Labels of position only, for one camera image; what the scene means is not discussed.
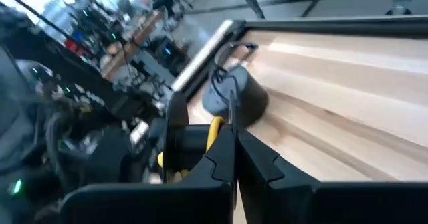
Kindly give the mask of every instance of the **red object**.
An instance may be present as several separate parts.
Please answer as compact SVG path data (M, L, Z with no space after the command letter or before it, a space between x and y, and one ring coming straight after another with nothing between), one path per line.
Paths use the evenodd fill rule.
M73 40L67 39L64 42L64 45L66 47L66 49L70 50L71 52L75 53L78 56L85 56L86 52L85 50L80 47L79 45L77 45Z

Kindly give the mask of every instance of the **green led light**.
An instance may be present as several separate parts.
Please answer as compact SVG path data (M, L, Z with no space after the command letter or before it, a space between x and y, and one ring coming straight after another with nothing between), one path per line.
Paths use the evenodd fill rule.
M14 186L14 188L13 188L13 194L18 193L18 192L21 190L21 187L22 187L22 181L21 181L21 179L19 179L19 180L15 183L15 186Z

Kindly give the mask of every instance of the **light wood surface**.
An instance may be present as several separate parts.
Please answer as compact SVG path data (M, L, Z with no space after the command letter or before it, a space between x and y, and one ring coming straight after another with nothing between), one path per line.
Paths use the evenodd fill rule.
M243 64L270 97L248 130L284 159L321 181L428 181L426 40L263 31L242 40L260 46ZM212 119L205 88L188 104L191 124Z
M153 15L145 19L144 23L141 23L142 29L134 33L130 39L133 39L135 43L141 44L148 38L154 30L156 23L162 18L163 14L159 11L155 11ZM124 46L124 49L126 52L126 58L130 61L134 53L138 50L138 47L130 42ZM125 52L123 49L120 49L118 53L101 69L102 76L105 79L111 80L114 73L120 68L120 66L125 64Z

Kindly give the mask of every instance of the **cable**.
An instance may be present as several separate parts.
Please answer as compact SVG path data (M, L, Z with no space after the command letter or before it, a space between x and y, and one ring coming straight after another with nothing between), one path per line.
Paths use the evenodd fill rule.
M225 124L225 120L222 117L214 117L213 121L211 121L208 130L208 138L207 138L207 152L211 146L213 145L215 139L219 135L220 128Z
M227 43L227 44L223 45L222 47L220 47L214 56L215 68L211 72L210 82L211 82L211 86L212 86L214 92L221 98L221 101L226 105L229 105L229 100L220 92L219 88L217 87L217 84L223 82L226 78L232 78L233 83L235 84L236 95L238 96L237 93L239 92L239 83L237 81L237 78L235 76L229 74L227 72L227 70L222 67L222 65L224 64L226 57L227 57L227 55L224 54L226 52L226 50L231 49L231 48L233 49L233 48L236 48L239 46L245 46L249 51L235 65L241 64L241 62L243 60L245 60L248 56L250 56L259 47L255 43L235 41L235 42Z
M6 46L4 46L4 45L0 45L0 47L3 49L3 51L4 51L4 53L6 54L6 56L10 59L10 62L12 63L12 65L13 65L13 67L15 68L15 70L16 70L16 72L17 72L17 74L21 77L21 79L24 81L24 83L25 83L25 87L27 88L27 90L28 90L28 92L30 93L30 94L34 94L34 91L30 88L30 86L29 86L29 83L28 83L28 81L27 81L27 79L25 78L25 76L23 75L23 73L19 70L19 67L18 67L18 65L17 65L17 63L16 63L16 61L15 61L15 58L11 55L11 53L9 52L9 50L6 48ZM27 108L28 108L28 105L26 104L25 105L25 107L24 107L25 109L23 109L23 108L19 108L19 110L20 110L20 112L21 113L19 113L19 114L22 114L22 113L24 113L25 115L26 115L26 112L27 112ZM36 112L36 118L37 118L37 120L36 120L36 123L35 123L35 126L34 126L34 129L35 129L35 136L34 136L34 139L33 139L33 144L32 144L32 146L30 146L29 147L29 149L25 152L25 153L23 153L19 158L18 158L18 160L17 161L13 161L13 162L11 162L10 160L1 160L1 164L0 164L0 175L2 175L2 174L6 174L6 173L9 173L9 172L11 172L11 171L14 171L15 169L17 169L17 168L19 168L21 165L22 165L22 162L33 152L33 151L35 151L37 148L38 148L38 145L37 145L37 141L38 141L38 128L39 128L39 108L37 108L37 112ZM14 152L16 152L16 151L18 151L20 148L23 148L23 143L21 143L20 145L17 145L13 150L11 150L10 151L10 155L9 156L13 156L13 153Z
M121 42L120 42L120 45L122 46L123 56L124 56L124 59L125 59L126 67L128 67L129 76L130 76L130 77L132 77L131 67L129 66L129 65L130 65L130 63L129 63L129 61L128 61L128 58L126 57L125 46L124 46L124 44L123 44L123 43L121 43ZM138 73L136 73L136 72L135 72L134 67L132 67L132 72L134 73L134 77L135 77L136 79L138 79Z
M60 124L62 121L64 121L64 115L59 112L53 114L52 117L47 121L46 149L47 155L49 156L53 169L55 170L55 173L60 180L61 186L64 188L65 193L69 193L73 190L73 188L68 181L67 174L61 164L58 150L58 131L60 130Z

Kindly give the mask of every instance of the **yellow cable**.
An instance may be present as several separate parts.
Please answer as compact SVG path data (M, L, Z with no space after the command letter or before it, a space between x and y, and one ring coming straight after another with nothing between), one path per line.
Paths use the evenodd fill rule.
M209 125L207 149L205 152L207 152L211 148L211 145L213 145L215 139L219 135L220 128L224 123L225 120L222 117L214 117L213 121Z
M209 125L208 138L207 138L207 147L205 152L207 152L213 145L215 139L218 137L221 126L225 123L225 120L222 117L214 117L213 121ZM163 152L158 155L158 164L163 168ZM181 176L184 177L187 175L188 170L181 170Z

